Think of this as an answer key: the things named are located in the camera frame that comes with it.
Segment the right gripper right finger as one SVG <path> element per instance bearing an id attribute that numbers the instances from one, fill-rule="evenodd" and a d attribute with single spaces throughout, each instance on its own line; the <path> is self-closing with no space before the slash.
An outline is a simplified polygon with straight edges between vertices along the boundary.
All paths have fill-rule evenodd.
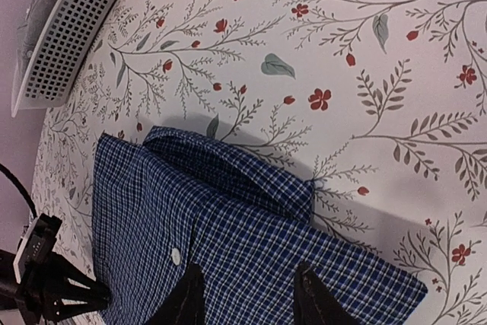
<path id="1" fill-rule="evenodd" d="M 293 316 L 297 325 L 358 325 L 306 262 L 294 274 Z"/>

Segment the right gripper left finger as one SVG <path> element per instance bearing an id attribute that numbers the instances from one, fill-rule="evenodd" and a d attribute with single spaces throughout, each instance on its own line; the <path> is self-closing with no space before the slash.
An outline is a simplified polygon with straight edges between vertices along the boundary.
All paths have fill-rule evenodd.
<path id="1" fill-rule="evenodd" d="M 205 281 L 201 267 L 191 263 L 164 303 L 146 324 L 202 325 L 205 323 Z"/>

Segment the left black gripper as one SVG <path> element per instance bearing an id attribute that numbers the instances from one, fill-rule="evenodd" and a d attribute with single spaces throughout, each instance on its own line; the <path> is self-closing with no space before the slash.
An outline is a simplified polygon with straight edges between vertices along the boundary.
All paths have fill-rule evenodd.
<path id="1" fill-rule="evenodd" d="M 71 279 L 101 298 L 63 298 Z M 110 290 L 102 282 L 86 276 L 65 257 L 48 254 L 40 262 L 30 260 L 14 297 L 23 320 L 67 320 L 107 308 Z"/>

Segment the blue plaid long sleeve shirt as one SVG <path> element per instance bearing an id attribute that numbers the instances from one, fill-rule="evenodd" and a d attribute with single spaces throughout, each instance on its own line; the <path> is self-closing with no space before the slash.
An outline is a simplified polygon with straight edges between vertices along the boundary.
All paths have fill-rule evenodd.
<path id="1" fill-rule="evenodd" d="M 404 270 L 310 223 L 314 184 L 215 139 L 104 134 L 94 159 L 96 277 L 107 324 L 144 324 L 193 264 L 207 324 L 291 324 L 302 263 L 360 324 L 402 324 L 427 295 Z"/>

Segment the white plastic basket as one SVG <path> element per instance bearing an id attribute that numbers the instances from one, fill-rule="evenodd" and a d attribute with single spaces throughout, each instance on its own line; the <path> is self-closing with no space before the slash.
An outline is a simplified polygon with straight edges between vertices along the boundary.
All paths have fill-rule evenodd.
<path id="1" fill-rule="evenodd" d="M 60 107 L 67 100 L 99 29 L 116 0 L 57 0 L 26 72 L 17 65 L 11 114 Z"/>

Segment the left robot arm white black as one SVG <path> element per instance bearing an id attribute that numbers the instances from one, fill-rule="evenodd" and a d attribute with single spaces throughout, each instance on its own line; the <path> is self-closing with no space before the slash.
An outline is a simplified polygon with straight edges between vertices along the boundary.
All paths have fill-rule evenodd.
<path id="1" fill-rule="evenodd" d="M 1 252 L 1 298 L 12 300 L 26 324 L 43 318 L 58 323 L 107 309 L 110 290 L 78 270 L 65 257 L 51 253 L 44 263 L 30 262 L 17 282 L 14 254 Z"/>

